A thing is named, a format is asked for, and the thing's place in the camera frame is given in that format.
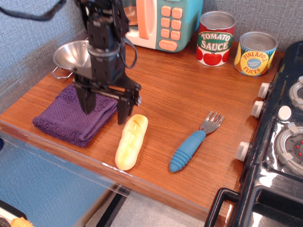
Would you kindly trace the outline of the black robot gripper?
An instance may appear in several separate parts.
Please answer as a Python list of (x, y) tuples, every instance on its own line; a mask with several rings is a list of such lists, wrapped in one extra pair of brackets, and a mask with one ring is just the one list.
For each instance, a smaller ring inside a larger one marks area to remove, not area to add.
[(139, 90), (141, 86), (127, 77), (125, 68), (125, 47), (118, 46), (104, 51), (88, 46), (90, 68), (74, 68), (74, 86), (80, 106), (85, 114), (96, 107), (96, 94), (102, 94), (118, 100), (118, 124), (126, 122), (133, 106), (141, 104)]

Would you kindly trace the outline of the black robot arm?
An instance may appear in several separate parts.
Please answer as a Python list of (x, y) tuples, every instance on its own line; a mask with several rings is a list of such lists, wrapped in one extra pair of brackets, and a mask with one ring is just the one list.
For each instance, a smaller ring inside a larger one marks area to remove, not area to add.
[(84, 113), (96, 107), (96, 95), (117, 100), (118, 124), (124, 124), (134, 105), (141, 103), (141, 85), (130, 79), (125, 46), (134, 45), (126, 38), (129, 20), (120, 0), (77, 0), (88, 35), (90, 66), (73, 67), (73, 84)]

